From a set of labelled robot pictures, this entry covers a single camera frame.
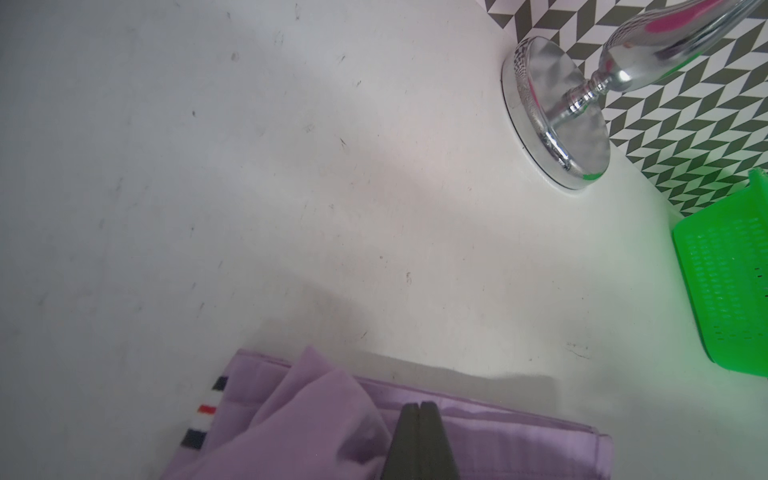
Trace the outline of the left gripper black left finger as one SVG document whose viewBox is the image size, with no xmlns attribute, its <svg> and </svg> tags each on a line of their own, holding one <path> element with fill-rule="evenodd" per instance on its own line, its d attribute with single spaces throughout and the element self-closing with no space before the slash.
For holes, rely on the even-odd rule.
<svg viewBox="0 0 768 480">
<path fill-rule="evenodd" d="M 410 403 L 401 409 L 381 480 L 416 480 L 420 478 L 419 426 L 420 408 Z"/>
</svg>

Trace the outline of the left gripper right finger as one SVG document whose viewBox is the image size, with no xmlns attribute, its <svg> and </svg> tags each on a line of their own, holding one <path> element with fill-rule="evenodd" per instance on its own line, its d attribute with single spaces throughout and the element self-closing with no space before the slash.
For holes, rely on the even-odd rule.
<svg viewBox="0 0 768 480">
<path fill-rule="evenodd" d="M 438 406 L 422 402 L 418 420 L 419 479 L 459 480 L 460 475 Z"/>
</svg>

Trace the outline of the purple long pants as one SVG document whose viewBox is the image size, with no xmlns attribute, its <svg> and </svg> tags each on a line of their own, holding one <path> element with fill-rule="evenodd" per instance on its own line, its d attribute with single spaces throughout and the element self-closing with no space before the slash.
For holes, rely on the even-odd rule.
<svg viewBox="0 0 768 480">
<path fill-rule="evenodd" d="M 462 479 L 607 479 L 597 429 L 356 377 L 307 348 L 293 363 L 241 350 L 217 378 L 167 479 L 377 479 L 402 409 L 436 405 Z"/>
</svg>

